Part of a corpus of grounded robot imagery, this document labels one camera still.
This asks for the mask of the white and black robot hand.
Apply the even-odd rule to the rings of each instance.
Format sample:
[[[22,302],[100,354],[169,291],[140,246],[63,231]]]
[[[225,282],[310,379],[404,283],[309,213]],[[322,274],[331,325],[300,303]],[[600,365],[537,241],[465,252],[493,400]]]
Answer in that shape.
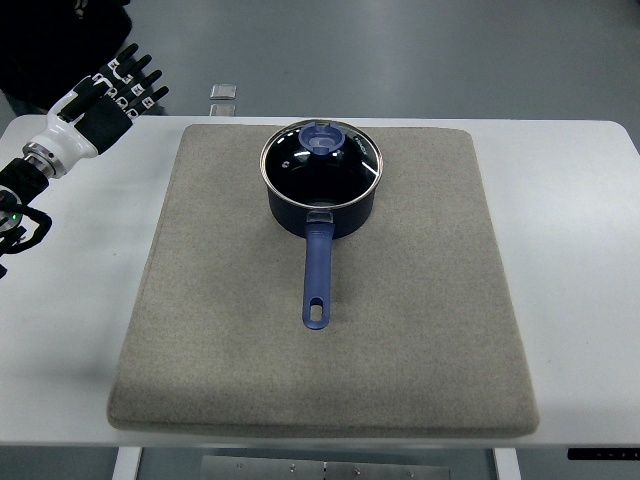
[[[46,128],[23,147],[23,159],[46,178],[61,178],[78,161],[95,158],[115,145],[169,89],[155,83],[162,72],[146,74],[152,57],[126,47],[97,73],[83,78],[46,115]]]

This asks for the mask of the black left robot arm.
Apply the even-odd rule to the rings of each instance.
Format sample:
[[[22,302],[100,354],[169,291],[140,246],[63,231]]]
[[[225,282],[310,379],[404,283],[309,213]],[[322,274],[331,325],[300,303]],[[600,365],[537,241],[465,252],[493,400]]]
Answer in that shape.
[[[45,174],[24,159],[12,160],[1,171],[1,256],[31,249],[48,234],[51,217],[30,206],[48,186]]]

